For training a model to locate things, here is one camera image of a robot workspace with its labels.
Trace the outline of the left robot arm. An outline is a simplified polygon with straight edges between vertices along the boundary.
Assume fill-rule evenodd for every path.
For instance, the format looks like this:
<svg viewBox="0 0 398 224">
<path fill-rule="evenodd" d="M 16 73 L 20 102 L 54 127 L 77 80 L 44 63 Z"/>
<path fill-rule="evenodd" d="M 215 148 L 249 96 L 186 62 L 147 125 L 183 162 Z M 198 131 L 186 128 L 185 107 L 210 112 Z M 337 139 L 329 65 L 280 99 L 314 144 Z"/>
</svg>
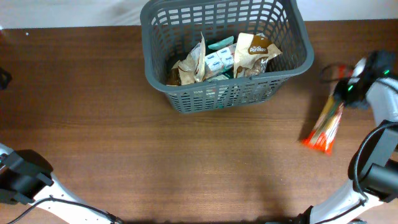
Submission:
<svg viewBox="0 0 398 224">
<path fill-rule="evenodd" d="M 104 210 L 88 205 L 63 186 L 49 162 L 37 152 L 15 151 L 1 145 L 1 203 L 30 207 L 11 221 L 18 222 L 35 208 L 46 210 L 67 223 L 123 223 Z"/>
</svg>

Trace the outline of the beige flour bag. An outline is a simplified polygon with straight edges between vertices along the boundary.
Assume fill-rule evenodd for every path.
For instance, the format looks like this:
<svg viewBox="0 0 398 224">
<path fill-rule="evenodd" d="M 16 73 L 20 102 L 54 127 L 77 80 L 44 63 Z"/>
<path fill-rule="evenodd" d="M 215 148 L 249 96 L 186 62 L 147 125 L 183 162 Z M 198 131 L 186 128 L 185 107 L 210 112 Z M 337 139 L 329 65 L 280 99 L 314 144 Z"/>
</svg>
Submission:
<svg viewBox="0 0 398 224">
<path fill-rule="evenodd" d="M 182 86 L 202 82 L 205 76 L 205 55 L 205 38 L 201 34 L 201 41 L 192 48 L 186 59 L 179 60 L 173 65 L 166 85 Z"/>
</svg>

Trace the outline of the teal wet wipes pack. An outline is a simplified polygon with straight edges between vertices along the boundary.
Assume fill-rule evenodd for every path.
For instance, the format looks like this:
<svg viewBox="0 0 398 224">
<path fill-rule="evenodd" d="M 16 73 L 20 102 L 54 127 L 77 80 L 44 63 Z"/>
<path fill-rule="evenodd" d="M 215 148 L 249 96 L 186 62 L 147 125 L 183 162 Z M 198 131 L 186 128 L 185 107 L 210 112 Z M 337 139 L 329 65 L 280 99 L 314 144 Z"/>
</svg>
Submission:
<svg viewBox="0 0 398 224">
<path fill-rule="evenodd" d="M 228 46 L 232 45 L 233 43 L 234 43 L 234 36 L 230 36 L 230 37 L 227 37 L 227 38 L 225 38 L 225 39 L 223 39 L 223 40 L 220 40 L 220 41 L 218 41 L 218 42 L 215 42 L 215 43 L 213 43 L 213 44 L 210 44 L 210 45 L 208 46 L 208 48 L 209 48 L 210 50 L 215 50 L 215 51 L 217 51 L 217 50 L 223 49 L 223 48 L 225 48 L 225 47 L 228 47 Z"/>
</svg>

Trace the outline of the beige nut bag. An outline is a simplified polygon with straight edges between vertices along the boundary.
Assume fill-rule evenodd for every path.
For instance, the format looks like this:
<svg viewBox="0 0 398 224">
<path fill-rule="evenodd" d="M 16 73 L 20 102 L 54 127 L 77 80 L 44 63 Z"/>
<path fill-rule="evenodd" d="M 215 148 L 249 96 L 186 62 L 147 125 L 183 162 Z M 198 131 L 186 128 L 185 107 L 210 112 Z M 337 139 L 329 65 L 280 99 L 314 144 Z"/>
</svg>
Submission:
<svg viewBox="0 0 398 224">
<path fill-rule="evenodd" d="M 234 78 L 264 73 L 268 61 L 282 53 L 263 33 L 238 35 L 234 51 Z"/>
</svg>

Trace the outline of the orange spaghetti packet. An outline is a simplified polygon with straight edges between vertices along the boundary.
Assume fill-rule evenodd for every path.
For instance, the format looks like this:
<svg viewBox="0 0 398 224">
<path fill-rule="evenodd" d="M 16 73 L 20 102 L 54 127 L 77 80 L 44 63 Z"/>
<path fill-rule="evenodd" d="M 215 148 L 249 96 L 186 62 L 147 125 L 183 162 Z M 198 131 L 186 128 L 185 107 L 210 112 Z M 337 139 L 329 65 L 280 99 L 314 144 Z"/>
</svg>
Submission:
<svg viewBox="0 0 398 224">
<path fill-rule="evenodd" d="M 324 72 L 330 71 L 332 79 L 340 81 L 350 78 L 353 70 L 354 67 L 351 65 L 336 63 L 326 66 L 322 70 L 322 75 Z M 344 108 L 343 101 L 334 96 L 335 87 L 336 85 L 333 85 L 333 88 L 330 90 L 326 104 L 310 134 L 301 141 L 304 146 L 328 155 L 332 152 Z"/>
</svg>

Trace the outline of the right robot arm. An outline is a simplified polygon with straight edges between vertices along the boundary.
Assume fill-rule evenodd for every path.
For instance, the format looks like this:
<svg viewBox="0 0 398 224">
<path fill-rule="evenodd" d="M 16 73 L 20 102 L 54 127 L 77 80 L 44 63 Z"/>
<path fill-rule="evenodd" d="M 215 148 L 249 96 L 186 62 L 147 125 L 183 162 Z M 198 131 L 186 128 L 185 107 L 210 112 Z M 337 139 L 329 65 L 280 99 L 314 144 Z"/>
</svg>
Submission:
<svg viewBox="0 0 398 224">
<path fill-rule="evenodd" d="M 377 50 L 355 66 L 335 63 L 335 82 L 321 115 L 303 145 L 331 153 L 345 107 L 371 108 L 376 128 L 362 141 L 348 167 L 348 180 L 330 198 L 310 206 L 293 223 L 359 223 L 365 211 L 397 198 L 397 75 L 395 55 Z"/>
</svg>

